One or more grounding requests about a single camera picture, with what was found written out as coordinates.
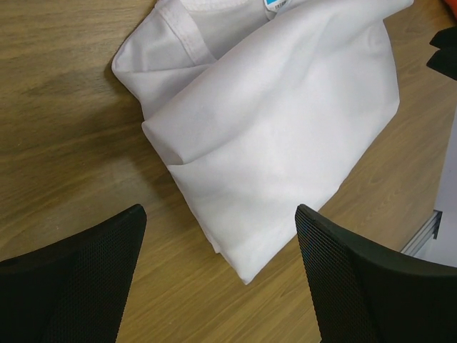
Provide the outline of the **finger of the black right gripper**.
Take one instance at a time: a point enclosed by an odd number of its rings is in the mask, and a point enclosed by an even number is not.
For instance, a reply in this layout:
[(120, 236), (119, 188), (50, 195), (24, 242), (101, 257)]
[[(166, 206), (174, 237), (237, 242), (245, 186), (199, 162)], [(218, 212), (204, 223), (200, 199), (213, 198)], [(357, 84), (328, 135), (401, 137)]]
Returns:
[(426, 66), (453, 80), (457, 80), (457, 51), (456, 48), (445, 48), (436, 51), (428, 60)]
[(447, 28), (438, 31), (430, 40), (430, 45), (437, 49), (457, 47), (457, 28)]

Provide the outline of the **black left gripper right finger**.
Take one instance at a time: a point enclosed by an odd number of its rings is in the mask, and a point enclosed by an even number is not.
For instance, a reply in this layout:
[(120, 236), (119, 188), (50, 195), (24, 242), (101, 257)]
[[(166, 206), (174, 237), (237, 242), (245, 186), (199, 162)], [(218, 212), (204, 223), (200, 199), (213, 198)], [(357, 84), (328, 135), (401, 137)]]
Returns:
[(305, 204), (295, 221), (322, 342), (456, 341), (456, 268), (384, 247)]

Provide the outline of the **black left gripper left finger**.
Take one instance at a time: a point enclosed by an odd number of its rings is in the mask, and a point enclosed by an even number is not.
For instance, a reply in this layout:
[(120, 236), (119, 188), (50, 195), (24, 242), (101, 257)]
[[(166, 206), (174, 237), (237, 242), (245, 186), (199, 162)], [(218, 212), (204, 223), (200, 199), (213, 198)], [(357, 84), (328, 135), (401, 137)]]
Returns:
[(135, 204), (1, 262), (2, 342), (115, 342), (146, 229)]

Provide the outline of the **white t-shirt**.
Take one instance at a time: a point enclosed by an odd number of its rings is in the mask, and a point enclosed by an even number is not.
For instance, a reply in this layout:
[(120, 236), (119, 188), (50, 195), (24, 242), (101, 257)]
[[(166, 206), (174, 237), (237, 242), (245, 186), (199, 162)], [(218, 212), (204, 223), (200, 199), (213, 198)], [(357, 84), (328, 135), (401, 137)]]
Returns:
[(399, 105), (409, 1), (158, 1), (111, 64), (214, 251), (251, 282)]

